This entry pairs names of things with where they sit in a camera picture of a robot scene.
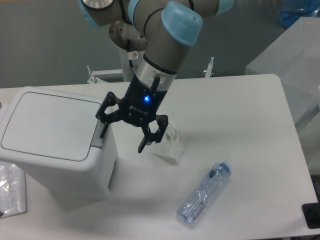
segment transparent plastic container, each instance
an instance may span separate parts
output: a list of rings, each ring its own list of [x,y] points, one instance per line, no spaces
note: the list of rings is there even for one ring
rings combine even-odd
[[[193,224],[226,186],[230,176],[230,164],[227,161],[217,162],[178,208],[178,215],[187,223]]]
[[[289,28],[300,17],[317,17],[319,9],[320,0],[283,0],[279,20]]]

